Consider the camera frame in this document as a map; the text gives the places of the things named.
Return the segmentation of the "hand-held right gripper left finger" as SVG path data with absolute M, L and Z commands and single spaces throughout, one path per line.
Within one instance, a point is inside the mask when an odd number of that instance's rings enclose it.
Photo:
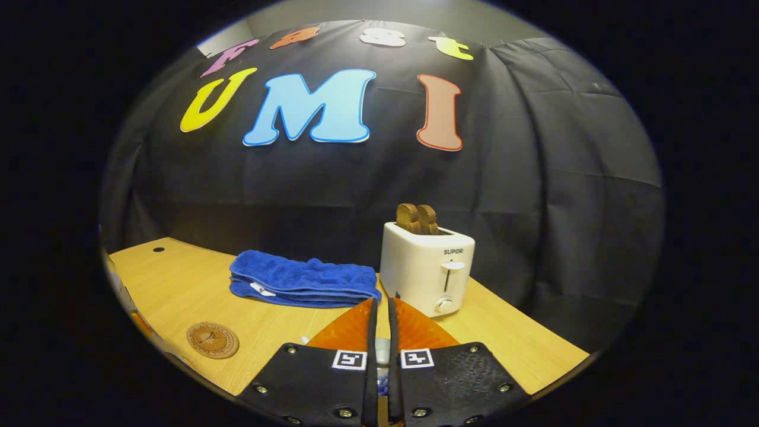
M 284 343 L 236 400 L 288 426 L 377 426 L 376 298 Z

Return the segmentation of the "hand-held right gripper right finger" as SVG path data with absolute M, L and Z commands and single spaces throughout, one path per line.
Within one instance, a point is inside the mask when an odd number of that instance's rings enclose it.
M 528 392 L 484 343 L 459 343 L 398 297 L 388 300 L 388 323 L 390 425 L 482 426 L 528 403 Z

